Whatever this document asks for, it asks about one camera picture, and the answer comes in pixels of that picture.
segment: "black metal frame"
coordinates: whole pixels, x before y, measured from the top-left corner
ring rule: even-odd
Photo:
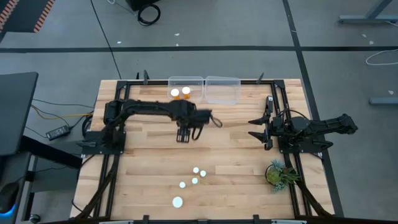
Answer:
[[[130,88],[134,85],[166,85],[167,80],[149,80],[149,77],[147,76],[145,80],[133,80],[133,81],[125,81],[125,80],[120,80],[117,82],[116,85],[116,93],[114,99],[120,99],[121,96],[121,90],[124,89],[124,97],[123,99],[128,100],[129,99],[129,94],[130,94]],[[283,101],[283,107],[284,110],[289,108],[289,102],[287,100],[287,94],[286,94],[286,89],[285,89],[285,84],[283,80],[241,80],[242,85],[270,85],[271,86],[271,92],[272,96],[274,97],[274,106],[275,106],[275,111],[276,113],[280,113],[280,105],[278,101],[278,92],[277,89],[280,89],[280,93],[282,95],[282,101]],[[287,119],[290,119],[292,115],[290,114],[290,111],[286,111]],[[280,153],[283,154],[285,162],[290,163],[290,154],[288,152],[284,152],[284,148],[279,146]],[[295,163],[296,163],[296,170],[297,173],[300,175],[302,178],[302,182],[305,184],[304,181],[304,174],[303,174],[303,168],[302,168],[302,163],[300,159],[299,153],[293,153]],[[97,201],[97,204],[94,208],[94,213],[93,213],[93,218],[74,218],[71,220],[67,221],[62,221],[62,222],[55,222],[55,223],[64,223],[64,224],[71,224],[71,223],[87,223],[87,224],[97,224],[99,222],[111,222],[111,212],[112,212],[112,207],[113,207],[113,198],[114,198],[114,190],[116,187],[116,178],[117,178],[117,170],[119,166],[119,159],[120,155],[114,155],[114,161],[113,161],[113,167],[116,168],[116,173],[112,176],[112,179],[109,183],[109,194],[108,194],[108,200],[106,202],[106,212],[104,217],[100,217],[100,210],[101,210],[101,200]],[[107,169],[108,169],[108,164],[109,164],[109,155],[104,155],[103,159],[103,164],[101,167],[101,175],[99,178],[99,185],[98,188],[104,189],[107,186],[104,186],[104,182],[107,176]],[[311,206],[305,198],[304,194],[302,194],[303,197],[303,203],[304,203],[304,209],[305,209],[305,215],[300,214],[299,210],[299,203],[297,201],[297,193],[295,190],[294,185],[289,185],[289,191],[290,191],[290,197],[292,200],[292,209],[294,212],[294,219],[295,220],[303,220],[307,221],[308,223],[395,223],[395,222],[390,222],[390,221],[381,221],[381,220],[364,220],[364,219],[355,219],[355,218],[342,218],[342,217],[314,217],[312,216],[311,213]],[[210,223],[219,223],[219,224],[225,224],[225,223],[254,223],[254,224],[260,224],[260,223],[283,223],[280,222],[280,220],[270,220],[270,219],[260,219],[259,215],[253,215],[252,220],[149,220],[148,215],[144,215],[142,220],[126,220],[125,223],[138,223],[138,224],[148,224],[148,223],[153,223],[153,224],[169,224],[169,223],[178,223],[178,224],[187,224],[187,223],[197,223],[197,224],[210,224]]]

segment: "black stripe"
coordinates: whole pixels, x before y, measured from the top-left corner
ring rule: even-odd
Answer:
[[[318,108],[317,108],[317,104],[315,103],[315,97],[314,97],[314,94],[312,91],[310,77],[308,76],[307,66],[305,65],[304,56],[303,56],[303,52],[302,52],[303,48],[301,48],[301,46],[300,46],[299,37],[297,36],[296,28],[294,25],[292,11],[290,10],[289,2],[287,0],[283,0],[283,3],[284,3],[284,7],[285,7],[287,21],[289,23],[289,28],[290,28],[290,30],[292,30],[292,31],[290,31],[290,33],[292,34],[293,43],[294,43],[295,51],[296,51],[296,55],[297,55],[297,60],[298,60],[299,66],[300,66],[300,71],[301,71],[303,82],[304,82],[304,90],[307,94],[307,99],[308,99],[308,104],[310,106],[311,115],[312,115],[313,119],[319,120],[320,117],[319,117],[319,113],[318,113]],[[344,50],[361,49],[361,48],[362,47],[340,47],[340,49],[344,49]],[[344,216],[343,208],[341,207],[341,201],[340,201],[340,197],[338,195],[336,180],[335,180],[335,176],[333,174],[333,169],[331,167],[329,152],[327,150],[324,150],[322,152],[322,154],[323,154],[323,166],[324,166],[324,170],[325,170],[325,174],[326,174],[326,180],[328,182],[331,200],[333,203],[333,208],[335,210],[336,215],[338,215],[339,217],[343,217]]]
[[[286,51],[355,52],[395,50],[398,46],[372,47],[294,47],[294,46],[186,46],[186,47],[113,47],[113,52],[188,52],[188,51]],[[95,53],[110,52],[107,47],[0,48],[0,53]]]

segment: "white cap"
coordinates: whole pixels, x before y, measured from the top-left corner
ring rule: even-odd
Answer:
[[[171,91],[172,96],[178,96],[179,94],[180,94],[180,92],[178,89],[172,89],[172,91]]]
[[[189,88],[189,87],[184,87],[184,88],[182,88],[182,93],[183,94],[189,94],[191,92],[191,89]]]
[[[181,197],[175,197],[173,199],[173,206],[174,206],[174,208],[180,208],[182,206],[182,198]]]
[[[204,171],[204,170],[200,171],[200,175],[201,175],[202,177],[205,177],[205,176],[206,176],[206,171]]]
[[[180,182],[180,187],[185,188],[185,182]]]

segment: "power adapter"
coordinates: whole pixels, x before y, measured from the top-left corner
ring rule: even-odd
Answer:
[[[65,126],[62,126],[60,128],[54,129],[52,131],[49,131],[49,132],[45,133],[45,135],[48,137],[48,139],[50,141],[52,141],[52,140],[57,139],[57,138],[59,138],[61,136],[66,136],[69,133],[70,133],[69,126],[65,125]]]

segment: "caution stripe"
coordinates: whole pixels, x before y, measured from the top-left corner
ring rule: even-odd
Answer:
[[[4,25],[6,24],[8,18],[10,18],[13,10],[17,6],[19,0],[9,0],[0,13],[0,32],[2,32]]]
[[[36,22],[35,27],[33,28],[34,32],[39,32],[42,26],[44,25],[45,18],[50,13],[51,7],[54,5],[55,0],[48,0],[47,4],[45,5],[42,14],[40,15],[39,19]]]

